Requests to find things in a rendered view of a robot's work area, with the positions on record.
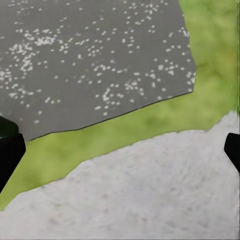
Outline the insectifuge atomizer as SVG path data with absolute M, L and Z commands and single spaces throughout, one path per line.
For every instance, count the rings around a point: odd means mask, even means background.
M 15 128 L 18 128 L 16 123 L 4 118 L 3 116 L 0 116 L 0 138 L 17 134 Z

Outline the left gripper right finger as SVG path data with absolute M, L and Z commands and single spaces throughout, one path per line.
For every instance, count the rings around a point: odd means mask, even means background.
M 240 135 L 229 133 L 227 135 L 224 151 L 240 173 Z

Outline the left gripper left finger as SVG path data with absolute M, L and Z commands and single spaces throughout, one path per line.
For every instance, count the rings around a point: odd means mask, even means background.
M 23 134 L 0 138 L 0 193 L 26 152 Z

